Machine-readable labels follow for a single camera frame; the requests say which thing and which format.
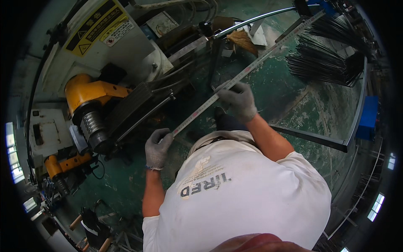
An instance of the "wooden handle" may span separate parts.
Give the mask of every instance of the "wooden handle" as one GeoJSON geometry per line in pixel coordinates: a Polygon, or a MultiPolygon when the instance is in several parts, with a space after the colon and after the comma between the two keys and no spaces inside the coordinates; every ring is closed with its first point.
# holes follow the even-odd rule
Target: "wooden handle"
{"type": "Polygon", "coordinates": [[[89,243],[87,243],[87,245],[83,248],[83,251],[86,251],[89,247],[89,243]]]}
{"type": "Polygon", "coordinates": [[[112,243],[112,241],[113,241],[112,236],[106,239],[98,252],[105,252],[108,249],[109,245],[112,243]]]}
{"type": "Polygon", "coordinates": [[[77,225],[78,225],[82,220],[83,220],[83,217],[82,217],[81,215],[79,215],[79,216],[73,221],[73,223],[71,223],[71,224],[69,225],[70,230],[73,231],[73,230],[77,227],[77,225]]]}

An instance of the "measuring tape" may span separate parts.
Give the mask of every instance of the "measuring tape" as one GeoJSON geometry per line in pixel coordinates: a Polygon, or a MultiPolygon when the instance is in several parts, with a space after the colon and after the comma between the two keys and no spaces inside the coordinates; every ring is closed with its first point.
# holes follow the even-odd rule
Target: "measuring tape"
{"type": "MultiPolygon", "coordinates": [[[[325,15],[325,11],[321,10],[316,13],[313,17],[305,21],[304,23],[298,25],[292,32],[286,35],[282,40],[277,42],[270,49],[266,50],[262,56],[257,58],[254,62],[252,62],[249,66],[247,66],[244,70],[238,73],[232,80],[230,80],[223,88],[230,89],[235,84],[237,84],[240,80],[242,80],[250,71],[255,69],[258,65],[263,63],[270,55],[272,55],[276,50],[278,50],[285,42],[292,37],[295,37],[299,33],[301,33],[307,26],[311,25],[313,22],[321,18],[325,15]]],[[[189,125],[196,117],[198,117],[203,111],[205,111],[208,107],[210,107],[216,100],[218,100],[218,95],[214,94],[210,97],[203,105],[201,105],[195,112],[193,112],[186,120],[184,120],[172,133],[174,136],[179,134],[187,125],[189,125]]]]}

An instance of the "blue box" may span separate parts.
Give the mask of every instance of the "blue box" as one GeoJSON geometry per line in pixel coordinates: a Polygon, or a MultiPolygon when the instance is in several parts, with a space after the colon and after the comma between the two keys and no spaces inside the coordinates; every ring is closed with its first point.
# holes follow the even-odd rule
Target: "blue box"
{"type": "Polygon", "coordinates": [[[364,101],[361,119],[355,137],[373,141],[375,139],[375,122],[378,114],[378,97],[367,96],[364,101]]]}

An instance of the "bundle of steel rods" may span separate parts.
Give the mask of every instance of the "bundle of steel rods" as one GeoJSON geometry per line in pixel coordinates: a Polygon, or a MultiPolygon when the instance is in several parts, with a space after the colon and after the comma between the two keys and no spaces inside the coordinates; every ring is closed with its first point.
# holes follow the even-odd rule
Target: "bundle of steel rods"
{"type": "Polygon", "coordinates": [[[364,69],[364,54],[343,58],[324,45],[299,36],[297,51],[286,56],[290,73],[308,80],[353,87],[364,69]]]}
{"type": "Polygon", "coordinates": [[[305,29],[305,34],[326,37],[352,46],[371,59],[371,51],[351,25],[338,18],[323,17],[305,29]]]}

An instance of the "black trousers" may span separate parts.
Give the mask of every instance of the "black trousers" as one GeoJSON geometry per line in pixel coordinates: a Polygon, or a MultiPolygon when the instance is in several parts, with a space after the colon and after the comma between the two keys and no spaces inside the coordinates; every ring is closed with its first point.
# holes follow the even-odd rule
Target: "black trousers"
{"type": "Polygon", "coordinates": [[[216,119],[217,130],[245,130],[249,131],[245,124],[240,123],[235,117],[222,114],[216,119]]]}

